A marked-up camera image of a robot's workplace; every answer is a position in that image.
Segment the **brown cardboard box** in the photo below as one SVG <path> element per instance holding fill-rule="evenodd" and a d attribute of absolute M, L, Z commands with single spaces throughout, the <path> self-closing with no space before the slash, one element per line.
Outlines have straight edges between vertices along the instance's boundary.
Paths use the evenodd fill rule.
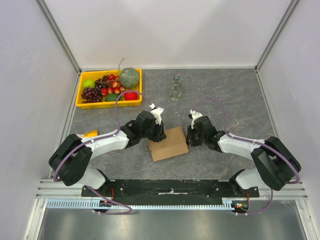
<path fill-rule="evenodd" d="M 166 139 L 161 142 L 148 140 L 148 146 L 154 162 L 189 153 L 186 137 L 181 126 L 164 131 Z"/>

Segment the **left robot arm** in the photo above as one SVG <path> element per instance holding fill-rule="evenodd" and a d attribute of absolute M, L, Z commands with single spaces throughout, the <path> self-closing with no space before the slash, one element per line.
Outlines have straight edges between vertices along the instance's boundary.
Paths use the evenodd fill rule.
<path fill-rule="evenodd" d="M 90 160 L 105 153 L 124 150 L 148 139 L 159 143 L 166 139 L 162 121 L 162 107 L 143 110 L 135 120 L 112 132 L 96 137 L 79 137 L 70 134 L 50 157 L 48 164 L 54 170 L 54 179 L 65 186 L 89 186 L 99 197 L 110 191 L 109 179 L 96 168 L 89 167 Z"/>

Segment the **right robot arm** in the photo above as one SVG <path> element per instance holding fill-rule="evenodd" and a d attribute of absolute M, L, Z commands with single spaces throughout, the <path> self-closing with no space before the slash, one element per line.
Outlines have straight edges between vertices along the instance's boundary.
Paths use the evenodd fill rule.
<path fill-rule="evenodd" d="M 235 197 L 242 196 L 253 187 L 269 187 L 280 191 L 292 184 L 301 170 L 300 163 L 275 136 L 266 140 L 251 139 L 216 130 L 208 116 L 192 111 L 191 124 L 187 127 L 186 142 L 190 147 L 206 145 L 210 150 L 234 154 L 252 160 L 255 167 L 243 169 L 230 179 L 229 191 Z"/>

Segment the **red tomato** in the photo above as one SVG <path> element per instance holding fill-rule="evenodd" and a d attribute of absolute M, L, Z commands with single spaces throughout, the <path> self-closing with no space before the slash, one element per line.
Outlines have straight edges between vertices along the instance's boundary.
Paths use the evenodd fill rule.
<path fill-rule="evenodd" d="M 125 91 L 123 96 L 126 101 L 135 101 L 139 98 L 138 93 L 132 90 Z"/>

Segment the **green avocado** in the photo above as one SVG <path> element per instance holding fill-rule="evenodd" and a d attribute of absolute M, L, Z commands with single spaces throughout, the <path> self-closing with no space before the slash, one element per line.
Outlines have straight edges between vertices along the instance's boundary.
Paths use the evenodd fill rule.
<path fill-rule="evenodd" d="M 118 99 L 119 95 L 116 93 L 108 94 L 105 98 L 105 102 L 115 102 Z"/>

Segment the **clear glass bottle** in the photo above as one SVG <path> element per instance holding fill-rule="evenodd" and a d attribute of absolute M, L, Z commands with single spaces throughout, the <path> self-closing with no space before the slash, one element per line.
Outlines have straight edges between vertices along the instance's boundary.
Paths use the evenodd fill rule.
<path fill-rule="evenodd" d="M 182 82 L 178 76 L 175 76 L 170 84 L 170 98 L 173 101 L 178 101 L 181 97 L 181 92 Z"/>

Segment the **green netted melon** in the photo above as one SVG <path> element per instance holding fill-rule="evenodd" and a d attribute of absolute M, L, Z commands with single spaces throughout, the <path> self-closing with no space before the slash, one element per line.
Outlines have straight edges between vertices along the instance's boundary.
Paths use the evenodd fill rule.
<path fill-rule="evenodd" d="M 127 89 L 134 88 L 140 81 L 139 72 L 132 67 L 126 67 L 121 71 L 119 81 Z"/>

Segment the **red cherry bunch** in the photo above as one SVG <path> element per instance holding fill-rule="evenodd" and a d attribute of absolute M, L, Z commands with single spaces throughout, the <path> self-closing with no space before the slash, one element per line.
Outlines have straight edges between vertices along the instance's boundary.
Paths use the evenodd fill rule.
<path fill-rule="evenodd" d="M 100 91 L 102 97 L 107 97 L 110 94 L 119 95 L 126 90 L 120 83 L 120 76 L 112 73 L 95 80 L 95 88 Z"/>

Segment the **yellow snack packet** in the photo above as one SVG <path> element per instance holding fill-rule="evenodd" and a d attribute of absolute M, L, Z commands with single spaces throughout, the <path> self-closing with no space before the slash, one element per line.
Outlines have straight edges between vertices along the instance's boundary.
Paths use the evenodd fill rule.
<path fill-rule="evenodd" d="M 79 138 L 91 138 L 91 137 L 96 137 L 98 136 L 98 130 L 92 130 L 86 133 L 77 133 L 76 134 Z"/>

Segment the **dark purple grape bunch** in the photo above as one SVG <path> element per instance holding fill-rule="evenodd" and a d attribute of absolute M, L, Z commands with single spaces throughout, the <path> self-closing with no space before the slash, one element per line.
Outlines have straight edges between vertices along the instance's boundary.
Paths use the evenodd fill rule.
<path fill-rule="evenodd" d="M 82 103 L 99 103 L 103 97 L 100 88 L 85 87 L 81 94 Z"/>

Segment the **green apple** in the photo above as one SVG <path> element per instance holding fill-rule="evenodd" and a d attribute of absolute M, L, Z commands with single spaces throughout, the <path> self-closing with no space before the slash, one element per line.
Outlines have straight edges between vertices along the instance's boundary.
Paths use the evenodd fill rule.
<path fill-rule="evenodd" d="M 85 88 L 95 88 L 96 87 L 96 83 L 95 81 L 91 80 L 91 79 L 86 79 L 82 82 L 82 87 Z"/>

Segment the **yellow plastic bin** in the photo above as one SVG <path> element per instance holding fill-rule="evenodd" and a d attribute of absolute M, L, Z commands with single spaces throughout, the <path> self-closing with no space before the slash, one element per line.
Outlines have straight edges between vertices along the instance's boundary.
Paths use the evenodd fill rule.
<path fill-rule="evenodd" d="M 142 92 L 143 90 L 143 84 L 142 84 L 142 69 L 137 68 L 136 69 L 139 72 L 139 83 L 134 88 L 126 88 L 127 90 L 135 90 L 137 92 Z M 143 97 L 141 95 L 138 95 L 137 100 L 132 101 L 126 101 L 124 99 L 124 92 L 119 94 L 119 97 L 116 101 L 106 102 L 105 97 L 102 97 L 101 102 L 96 103 L 82 103 L 82 97 L 81 94 L 84 90 L 82 83 L 84 80 L 97 80 L 98 78 L 102 78 L 104 75 L 114 74 L 116 76 L 120 76 L 121 71 L 114 69 L 114 70 L 105 70 L 105 71 L 89 71 L 89 72 L 83 72 L 80 75 L 79 79 L 79 86 L 77 90 L 77 96 L 75 100 L 75 105 L 77 107 L 82 108 L 83 110 L 87 109 L 98 109 L 98 108 L 113 108 L 114 106 L 117 107 L 133 107 L 133 106 L 139 106 L 142 102 Z"/>

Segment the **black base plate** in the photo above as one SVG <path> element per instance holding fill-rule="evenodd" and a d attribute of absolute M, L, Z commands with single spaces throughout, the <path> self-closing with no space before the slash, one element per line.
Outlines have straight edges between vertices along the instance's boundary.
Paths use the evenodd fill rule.
<path fill-rule="evenodd" d="M 115 179 L 97 192 L 125 205 L 220 205 L 223 198 L 258 198 L 258 187 L 242 189 L 213 179 Z"/>

